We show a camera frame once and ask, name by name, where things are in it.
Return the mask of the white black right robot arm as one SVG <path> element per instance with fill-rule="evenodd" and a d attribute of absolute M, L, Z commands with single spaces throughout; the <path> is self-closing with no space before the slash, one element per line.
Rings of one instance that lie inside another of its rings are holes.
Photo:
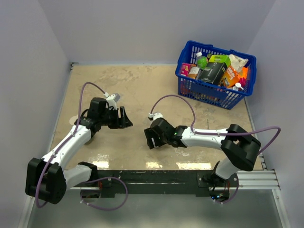
<path fill-rule="evenodd" d="M 237 124 L 227 129 L 195 130 L 184 125 L 173 127 L 161 117 L 153 120 L 144 134 L 150 149 L 167 144 L 174 148 L 206 147 L 223 151 L 226 158 L 216 164 L 211 178 L 218 187 L 238 171 L 252 171 L 261 147 L 259 140 Z"/>

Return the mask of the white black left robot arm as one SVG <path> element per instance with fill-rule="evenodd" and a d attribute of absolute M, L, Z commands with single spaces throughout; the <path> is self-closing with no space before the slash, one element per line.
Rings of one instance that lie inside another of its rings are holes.
<path fill-rule="evenodd" d="M 117 107 L 119 99 L 118 94 L 106 98 L 94 97 L 89 108 L 80 114 L 59 145 L 42 158 L 33 158 L 29 161 L 25 185 L 25 193 L 28 196 L 57 204 L 66 190 L 81 183 L 87 186 L 97 184 L 97 166 L 88 162 L 80 162 L 70 170 L 66 170 L 66 166 L 103 126 L 124 129 L 133 125 L 126 115 L 125 108 Z"/>

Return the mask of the white remote control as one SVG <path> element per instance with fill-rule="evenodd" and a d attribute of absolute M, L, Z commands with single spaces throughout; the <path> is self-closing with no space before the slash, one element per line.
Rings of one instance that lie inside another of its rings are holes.
<path fill-rule="evenodd" d="M 157 144 L 155 143 L 154 138 L 152 138 L 152 143 L 153 143 L 153 147 L 154 147 L 154 148 L 157 148 L 157 147 L 158 147 Z"/>

